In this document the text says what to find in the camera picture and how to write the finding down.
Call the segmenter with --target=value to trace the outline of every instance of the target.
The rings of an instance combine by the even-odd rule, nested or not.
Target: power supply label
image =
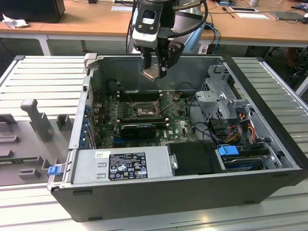
[[[145,153],[109,155],[109,180],[148,178]]]

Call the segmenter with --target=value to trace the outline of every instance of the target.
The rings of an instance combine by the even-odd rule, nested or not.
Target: motherboard
[[[171,142],[197,141],[187,117],[188,102],[189,98],[179,92],[152,97],[109,96],[95,108],[98,146],[164,146]]]

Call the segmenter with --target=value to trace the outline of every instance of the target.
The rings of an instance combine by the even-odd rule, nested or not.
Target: wooden desk
[[[44,34],[126,36],[131,12],[111,11],[112,2],[88,4],[65,0],[65,14],[57,24],[45,23]]]
[[[259,5],[271,7],[278,0],[261,0]],[[44,55],[50,55],[48,39],[70,40],[109,40],[125,41],[131,12],[111,11],[112,3],[98,2],[88,4],[87,1],[74,2],[65,0],[65,14],[57,24],[31,23],[30,27],[10,29],[0,24],[2,38],[38,39]],[[220,31],[221,44],[305,47],[308,44],[308,25],[286,21],[275,21],[275,18],[264,13],[269,20],[245,19],[233,14],[223,13],[221,7],[207,0],[212,12],[215,28]],[[285,0],[274,8],[257,7],[259,11],[288,11],[294,2]],[[201,42],[208,44],[213,39],[213,32],[205,30]]]
[[[16,29],[7,27],[4,23],[0,23],[0,34],[1,33],[25,33],[25,34],[39,34],[39,30],[44,25],[44,23],[30,23],[26,27],[18,27]]]
[[[208,8],[211,9],[216,6],[213,2],[208,2]],[[271,7],[275,5],[277,1],[261,0],[260,6]],[[262,8],[256,7],[260,12],[262,11],[289,11],[291,6],[294,6],[294,2],[284,1],[281,4],[278,4],[274,8]],[[221,7],[216,7],[212,10],[209,10],[213,13],[223,13],[224,11]],[[304,15],[303,11],[294,11],[301,15]],[[266,43],[277,43],[281,45],[277,46],[307,46],[308,45],[308,25],[297,22],[296,24],[288,23],[282,20],[275,20],[275,17],[270,13],[262,13],[269,18],[269,20],[262,19],[248,19],[240,18],[237,14],[233,13],[232,15],[235,18],[232,18],[230,14],[212,14],[214,25],[221,34],[221,42],[224,44],[232,43],[235,41],[239,45],[260,45]],[[204,31],[201,39],[213,39],[212,31]]]

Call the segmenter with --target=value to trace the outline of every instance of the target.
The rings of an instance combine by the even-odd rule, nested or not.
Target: white table leg
[[[87,45],[85,40],[81,40],[81,47],[82,47],[82,51],[87,52]]]
[[[306,79],[304,80],[304,82],[298,87],[298,89],[296,90],[296,94],[298,96],[302,96],[305,91],[308,89],[308,77],[306,77]]]
[[[42,48],[43,54],[46,56],[51,56],[51,51],[49,50],[47,38],[40,37],[38,38],[40,47]]]

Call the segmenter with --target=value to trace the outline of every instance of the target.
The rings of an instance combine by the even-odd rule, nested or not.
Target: smartphone
[[[255,8],[244,8],[244,7],[234,7],[234,6],[231,6],[229,8],[233,11],[238,11],[238,12],[258,12],[258,10]]]

